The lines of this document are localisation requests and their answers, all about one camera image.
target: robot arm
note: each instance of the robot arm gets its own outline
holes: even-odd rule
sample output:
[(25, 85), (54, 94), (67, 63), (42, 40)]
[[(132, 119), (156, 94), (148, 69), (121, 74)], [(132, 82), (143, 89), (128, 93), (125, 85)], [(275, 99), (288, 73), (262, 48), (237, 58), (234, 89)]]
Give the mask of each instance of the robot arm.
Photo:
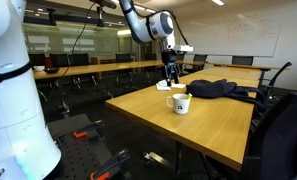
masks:
[(179, 69), (175, 66), (176, 51), (192, 51), (188, 46), (175, 45), (175, 36), (171, 14), (160, 11), (149, 16), (139, 15), (132, 0), (119, 0), (121, 9), (128, 21), (133, 39), (137, 43), (158, 40), (161, 50), (162, 62), (164, 63), (163, 76), (167, 85), (171, 86), (171, 76), (174, 75), (175, 83), (179, 83)]

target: ceiling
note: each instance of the ceiling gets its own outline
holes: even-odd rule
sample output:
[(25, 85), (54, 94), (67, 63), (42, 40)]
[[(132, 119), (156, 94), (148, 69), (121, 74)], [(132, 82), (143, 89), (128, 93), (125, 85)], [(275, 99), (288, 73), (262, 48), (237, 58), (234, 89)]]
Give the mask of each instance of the ceiling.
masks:
[[(153, 10), (173, 10), (185, 5), (191, 5), (193, 3), (198, 3), (206, 0), (136, 0), (135, 4), (141, 5), (145, 8), (150, 8)], [(86, 12), (93, 5), (93, 2), (89, 0), (27, 0), (26, 9), (33, 10), (34, 12), (26, 12), (25, 17), (32, 19), (42, 19), (49, 20), (49, 15), (47, 14), (47, 8), (54, 9), (54, 14), (61, 17), (79, 17), (86, 18)], [(124, 15), (121, 11), (121, 8), (118, 3), (116, 3), (116, 9), (110, 9), (104, 7), (103, 10), (103, 19), (105, 26), (112, 28), (122, 28), (127, 25), (127, 21), (124, 18)], [(90, 11), (90, 16), (93, 20), (86, 19), (88, 22), (94, 22), (99, 18), (99, 15), (96, 11), (97, 4), (92, 7)], [(39, 17), (35, 16), (38, 8), (44, 9), (44, 13), (41, 13)], [(148, 15), (146, 11), (138, 10), (140, 14)]]

